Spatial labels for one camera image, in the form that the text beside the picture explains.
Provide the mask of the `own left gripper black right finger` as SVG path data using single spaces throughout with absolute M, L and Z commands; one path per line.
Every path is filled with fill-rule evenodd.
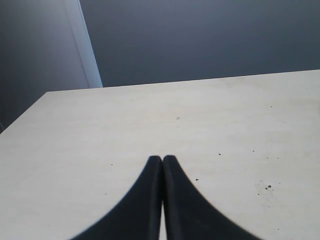
M 257 240 L 196 189 L 174 155 L 163 159 L 163 205 L 168 240 Z

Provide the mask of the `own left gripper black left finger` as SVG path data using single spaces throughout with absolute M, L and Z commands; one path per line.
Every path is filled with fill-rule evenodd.
M 74 240 L 158 240 L 163 200 L 163 162 L 150 156 L 118 204 Z

